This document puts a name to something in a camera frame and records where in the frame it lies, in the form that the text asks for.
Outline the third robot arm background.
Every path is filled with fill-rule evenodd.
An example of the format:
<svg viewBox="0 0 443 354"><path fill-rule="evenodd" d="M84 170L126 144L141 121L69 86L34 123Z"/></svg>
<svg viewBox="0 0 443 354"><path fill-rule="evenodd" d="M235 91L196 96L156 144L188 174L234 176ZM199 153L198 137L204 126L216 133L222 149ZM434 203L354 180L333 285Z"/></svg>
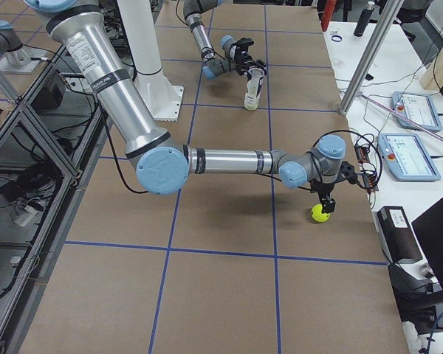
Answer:
<svg viewBox="0 0 443 354"><path fill-rule="evenodd" d="M46 57L45 49L27 48L16 34L13 26L0 20L0 70L7 74L31 74L41 59Z"/></svg>

